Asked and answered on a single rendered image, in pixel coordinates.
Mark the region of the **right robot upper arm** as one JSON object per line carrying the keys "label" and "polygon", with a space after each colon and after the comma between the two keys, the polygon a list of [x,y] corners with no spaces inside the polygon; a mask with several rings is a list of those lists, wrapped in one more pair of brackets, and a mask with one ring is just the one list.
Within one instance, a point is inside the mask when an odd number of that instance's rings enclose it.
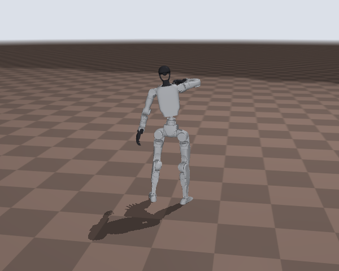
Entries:
{"label": "right robot upper arm", "polygon": [[178,90],[180,93],[185,92],[188,89],[191,89],[193,87],[197,88],[201,86],[201,81],[197,80],[197,81],[190,81],[190,82],[186,82],[186,83],[181,83],[179,85],[177,85]]}

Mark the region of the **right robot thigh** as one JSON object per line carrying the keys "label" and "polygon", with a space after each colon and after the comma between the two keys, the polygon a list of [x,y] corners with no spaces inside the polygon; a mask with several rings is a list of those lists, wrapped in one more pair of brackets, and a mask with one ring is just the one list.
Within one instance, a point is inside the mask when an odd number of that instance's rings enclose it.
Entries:
{"label": "right robot thigh", "polygon": [[184,164],[190,162],[190,140],[187,131],[177,130],[177,139],[180,141],[181,163],[178,165],[180,172],[184,172]]}

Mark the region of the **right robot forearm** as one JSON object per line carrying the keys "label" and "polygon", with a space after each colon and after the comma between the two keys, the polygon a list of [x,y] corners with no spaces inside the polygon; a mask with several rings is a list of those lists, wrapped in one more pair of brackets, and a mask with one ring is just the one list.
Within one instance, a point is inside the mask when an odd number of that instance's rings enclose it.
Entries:
{"label": "right robot forearm", "polygon": [[185,81],[184,83],[190,82],[190,81],[197,81],[197,80],[199,80],[199,79],[197,79],[197,78],[193,78],[193,79],[191,79],[191,78],[186,78],[186,81]]}

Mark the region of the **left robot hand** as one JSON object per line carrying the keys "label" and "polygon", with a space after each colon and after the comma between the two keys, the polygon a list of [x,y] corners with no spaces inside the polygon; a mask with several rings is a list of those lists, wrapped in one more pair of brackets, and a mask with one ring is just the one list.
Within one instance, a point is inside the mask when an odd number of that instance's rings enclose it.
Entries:
{"label": "left robot hand", "polygon": [[140,135],[141,134],[143,134],[143,129],[140,129],[140,131],[139,130],[137,130],[137,135],[136,135],[136,142],[137,142],[137,144],[140,146],[140,143],[139,143],[139,139],[140,139]]}

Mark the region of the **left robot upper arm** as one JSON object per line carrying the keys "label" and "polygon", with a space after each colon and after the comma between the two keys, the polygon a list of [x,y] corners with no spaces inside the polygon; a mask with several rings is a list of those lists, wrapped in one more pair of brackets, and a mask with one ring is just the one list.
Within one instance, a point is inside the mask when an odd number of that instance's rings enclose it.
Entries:
{"label": "left robot upper arm", "polygon": [[156,95],[157,95],[157,89],[156,88],[149,90],[147,98],[146,98],[145,108],[144,108],[143,114],[150,115],[150,112],[151,112],[150,107],[151,107],[153,100],[156,97]]}

